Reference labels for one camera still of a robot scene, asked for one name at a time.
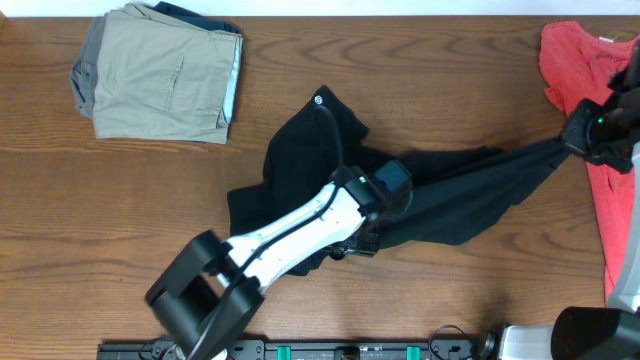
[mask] red shirt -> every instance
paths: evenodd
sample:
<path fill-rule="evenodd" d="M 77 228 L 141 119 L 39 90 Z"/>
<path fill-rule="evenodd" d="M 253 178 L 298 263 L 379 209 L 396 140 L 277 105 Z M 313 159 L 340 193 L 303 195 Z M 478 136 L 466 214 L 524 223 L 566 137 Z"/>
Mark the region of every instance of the red shirt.
<path fill-rule="evenodd" d="M 569 115 L 583 98 L 603 104 L 611 76 L 631 60 L 634 41 L 615 43 L 594 37 L 575 21 L 549 24 L 542 30 L 540 71 L 549 84 L 549 100 Z M 587 164 L 593 202 L 605 256 L 605 295 L 620 275 L 633 207 L 634 173 Z"/>

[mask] wood grain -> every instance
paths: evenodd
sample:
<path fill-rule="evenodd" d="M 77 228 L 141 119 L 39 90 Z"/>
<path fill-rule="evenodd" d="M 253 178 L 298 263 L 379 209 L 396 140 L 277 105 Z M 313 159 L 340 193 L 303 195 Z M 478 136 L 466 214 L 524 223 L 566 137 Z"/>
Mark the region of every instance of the wood grain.
<path fill-rule="evenodd" d="M 195 234 L 228 236 L 227 191 L 261 181 L 269 140 L 322 84 L 392 153 L 552 136 L 564 117 L 537 68 L 550 17 L 233 18 L 245 48 L 226 146 L 96 140 L 68 72 L 90 19 L 12 19 L 0 34 L 0 358 L 87 359 L 163 329 L 143 296 Z M 629 39 L 630 17 L 582 18 Z M 553 322 L 603 305 L 584 162 L 568 159 L 469 243 L 407 243 L 286 277 L 248 333 L 424 339 L 453 323 Z"/>

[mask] pocket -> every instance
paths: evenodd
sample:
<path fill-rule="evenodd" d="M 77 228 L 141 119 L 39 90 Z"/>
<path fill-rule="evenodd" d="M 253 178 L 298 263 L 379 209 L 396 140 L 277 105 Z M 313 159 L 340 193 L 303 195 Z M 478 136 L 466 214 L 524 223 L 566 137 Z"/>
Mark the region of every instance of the pocket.
<path fill-rule="evenodd" d="M 165 111 L 181 114 L 216 115 L 220 112 L 222 98 L 218 99 L 212 81 L 214 72 L 208 59 L 178 57 L 169 79 Z"/>

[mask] black cloth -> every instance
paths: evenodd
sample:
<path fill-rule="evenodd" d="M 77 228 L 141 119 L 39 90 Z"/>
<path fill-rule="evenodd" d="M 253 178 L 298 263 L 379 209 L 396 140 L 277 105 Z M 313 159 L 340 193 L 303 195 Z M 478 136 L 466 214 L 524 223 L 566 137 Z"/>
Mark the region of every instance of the black cloth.
<path fill-rule="evenodd" d="M 171 16 L 174 19 L 178 19 L 191 25 L 197 26 L 204 30 L 223 30 L 234 34 L 240 34 L 240 29 L 229 23 L 226 23 L 224 21 L 209 20 L 192 11 L 183 9 L 179 6 L 169 4 L 164 1 L 161 1 L 158 3 L 158 5 L 154 6 L 153 10 L 167 16 Z"/>
<path fill-rule="evenodd" d="M 256 230 L 295 210 L 329 181 L 337 167 L 336 146 L 330 123 L 313 111 L 316 96 L 338 123 L 345 165 L 371 173 L 394 159 L 362 146 L 368 128 L 323 86 L 269 143 L 263 183 L 227 194 L 232 235 Z M 399 160 L 412 174 L 413 199 L 404 213 L 376 230 L 380 247 L 409 240 L 462 244 L 526 199 L 567 156 L 556 139 L 510 152 L 481 147 L 405 154 Z M 318 252 L 289 273 L 306 275 L 326 256 Z"/>

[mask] black cable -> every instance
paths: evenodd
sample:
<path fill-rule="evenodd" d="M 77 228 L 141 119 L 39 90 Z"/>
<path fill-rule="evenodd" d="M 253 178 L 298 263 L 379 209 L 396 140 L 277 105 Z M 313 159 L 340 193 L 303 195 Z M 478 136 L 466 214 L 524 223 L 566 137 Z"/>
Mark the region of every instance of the black cable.
<path fill-rule="evenodd" d="M 473 359 L 474 356 L 476 355 L 476 351 L 477 351 L 477 346 L 476 346 L 476 342 L 473 341 L 473 339 L 471 339 L 469 337 L 469 335 L 465 334 L 464 331 L 462 331 L 462 329 L 460 329 L 459 327 L 455 326 L 455 325 L 443 325 L 440 326 L 438 328 L 438 330 L 436 330 L 431 337 L 429 338 L 429 351 L 431 352 L 431 354 L 433 354 L 433 356 L 435 356 L 438 360 L 445 360 L 443 359 L 440 355 L 438 355 L 438 353 L 436 351 L 433 351 L 433 347 L 431 347 L 431 343 L 433 342 L 433 338 L 438 335 L 438 333 L 444 329 L 456 329 L 458 331 L 460 331 L 462 333 L 462 336 L 464 336 L 464 338 L 469 341 L 471 343 L 471 353 L 469 354 L 469 356 L 467 357 L 461 357 L 460 360 L 470 360 Z"/>
<path fill-rule="evenodd" d="M 228 297 L 229 294 L 231 293 L 231 291 L 238 285 L 238 283 L 242 280 L 242 277 L 244 276 L 244 272 L 245 270 L 247 270 L 247 268 L 251 265 L 251 263 L 253 261 L 255 261 L 257 258 L 259 258 L 268 248 L 270 248 L 273 244 L 277 243 L 278 241 L 282 240 L 283 238 L 291 235 L 293 232 L 301 229 L 302 227 L 309 225 L 311 222 L 317 220 L 318 218 L 320 218 L 327 210 L 329 210 L 329 208 L 331 207 L 333 200 L 336 198 L 336 195 L 338 195 L 338 190 L 340 189 L 340 187 L 342 187 L 344 185 L 344 179 L 343 179 L 343 166 L 344 166 L 344 159 L 343 159 L 343 150 L 342 150 L 342 140 L 340 138 L 340 131 L 338 128 L 338 123 L 336 122 L 336 119 L 333 117 L 333 114 L 331 113 L 331 111 L 329 109 L 327 109 L 326 107 L 322 106 L 322 105 L 316 105 L 314 106 L 314 116 L 317 115 L 319 112 L 324 113 L 324 115 L 326 116 L 327 120 L 329 121 L 330 125 L 331 125 L 331 129 L 333 132 L 333 137 L 336 143 L 336 151 L 338 154 L 338 171 L 336 173 L 336 179 L 334 180 L 335 183 L 335 187 L 333 188 L 333 192 L 331 193 L 331 196 L 329 197 L 329 201 L 327 201 L 327 203 L 325 204 L 325 206 L 322 207 L 322 209 L 320 209 L 317 213 L 315 213 L 313 216 L 311 216 L 310 218 L 308 218 L 307 220 L 299 223 L 298 225 L 282 232 L 281 234 L 279 234 L 278 236 L 274 237 L 273 239 L 269 240 L 268 242 L 260 245 L 256 251 L 251 254 L 251 256 L 249 256 L 249 258 L 244 262 L 244 264 L 242 264 L 242 266 L 240 266 L 240 268 L 238 269 L 236 276 L 231 280 L 231 282 L 229 283 L 229 285 L 227 286 L 227 288 L 225 289 L 224 294 L 222 295 L 222 300 L 221 301 L 225 301 Z"/>

